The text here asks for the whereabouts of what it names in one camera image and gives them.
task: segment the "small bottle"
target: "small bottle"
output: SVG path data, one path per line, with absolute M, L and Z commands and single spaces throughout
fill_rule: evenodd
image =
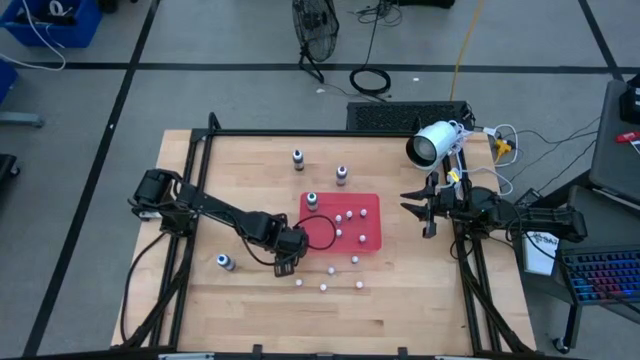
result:
M 340 166 L 338 170 L 336 170 L 336 184 L 338 186 L 343 186 L 347 183 L 347 168 L 344 166 Z
M 316 193 L 307 194 L 307 207 L 309 208 L 309 211 L 318 210 L 318 196 Z
M 218 265 L 227 271 L 233 271 L 236 268 L 236 262 L 224 254 L 218 255 Z
M 298 171 L 302 171 L 304 169 L 304 156 L 300 150 L 295 150 L 293 152 L 293 168 Z

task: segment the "yellow cable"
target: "yellow cable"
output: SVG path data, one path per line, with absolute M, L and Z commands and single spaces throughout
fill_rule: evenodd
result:
M 464 38 L 464 43 L 462 43 L 462 48 L 460 49 L 460 54 L 458 55 L 458 61 L 456 61 L 456 69 L 453 72 L 453 82 L 451 83 L 451 95 L 449 95 L 449 101 L 453 101 L 453 94 L 456 91 L 456 80 L 458 79 L 458 69 L 460 68 L 460 63 L 462 62 L 464 51 L 467 48 L 467 43 L 469 42 L 469 38 L 471 38 L 473 29 L 476 27 L 476 23 L 478 22 L 478 18 L 480 17 L 480 13 L 482 12 L 483 6 L 484 6 L 484 0 L 478 0 L 478 6 L 476 7 L 476 11 L 473 12 L 473 20 L 471 20 L 469 31 L 467 31 L 467 36 L 465 36 Z

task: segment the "white camera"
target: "white camera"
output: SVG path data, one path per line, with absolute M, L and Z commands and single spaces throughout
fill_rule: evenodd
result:
M 456 127 L 438 121 L 422 128 L 407 141 L 407 155 L 418 169 L 430 172 L 440 165 L 457 140 Z

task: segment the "blue bin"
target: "blue bin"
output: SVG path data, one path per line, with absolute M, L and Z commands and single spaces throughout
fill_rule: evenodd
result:
M 0 60 L 0 103 L 2 103 L 4 97 L 7 96 L 9 88 L 11 88 L 11 85 L 16 81 L 17 77 L 18 73 L 11 67 L 11 65 Z
M 47 34 L 47 25 L 34 23 L 36 29 L 47 40 L 51 46 L 56 47 L 56 42 L 64 47 L 85 48 L 91 43 L 93 35 L 95 35 L 102 13 L 96 4 L 96 0 L 58 0 L 64 9 L 73 6 L 75 9 L 74 17 L 76 25 L 59 26 L 51 25 Z M 36 16 L 40 9 L 49 8 L 49 0 L 27 0 L 31 15 Z M 6 28 L 22 45 L 24 46 L 46 46 L 45 43 L 38 38 L 31 25 L 19 24 L 14 22 L 20 9 L 23 8 L 22 0 L 13 0 L 7 10 L 5 10 L 2 18 L 0 18 L 0 26 Z

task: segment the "gray floor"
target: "gray floor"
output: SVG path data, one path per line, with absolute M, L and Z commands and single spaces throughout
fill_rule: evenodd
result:
M 72 62 L 128 62 L 150 1 L 121 3 L 107 15 L 91 47 L 65 50 Z M 348 10 L 374 0 L 336 0 L 341 33 L 331 63 L 359 63 L 371 27 Z M 379 28 L 372 63 L 452 65 L 475 1 L 449 11 L 406 8 L 402 25 Z M 634 33 L 635 0 L 589 0 L 619 66 L 640 66 Z M 297 41 L 289 0 L 164 0 L 141 61 L 144 63 L 295 63 Z M 23 48 L 0 31 L 0 51 L 20 60 L 55 61 L 44 49 Z M 463 61 L 468 65 L 606 66 L 574 0 L 486 0 Z M 20 158 L 23 172 L 0 208 L 0 357 L 22 353 L 78 205 L 124 71 L 20 70 L 0 110 L 36 112 L 42 129 L 2 127 L 0 152 Z M 327 82 L 351 91 L 348 72 Z M 392 72 L 395 101 L 446 100 L 451 73 Z M 456 99 L 473 106 L 479 125 L 509 123 L 551 139 L 569 135 L 600 114 L 610 75 L 462 73 Z M 342 129 L 348 98 L 300 71 L 152 71 L 135 73 L 41 354 L 105 349 L 113 333 L 124 279 L 138 231 L 126 198 L 153 167 L 165 129 L 202 127 L 215 111 L 226 128 Z M 590 143 L 561 146 L 515 181 L 515 199 L 560 172 Z M 549 149 L 522 135 L 523 159 L 502 169 L 511 176 Z M 589 166 L 591 152 L 546 191 Z M 550 338 L 564 331 L 568 307 L 527 290 L 539 349 L 556 355 Z M 636 325 L 599 308 L 584 311 L 576 357 L 635 359 Z

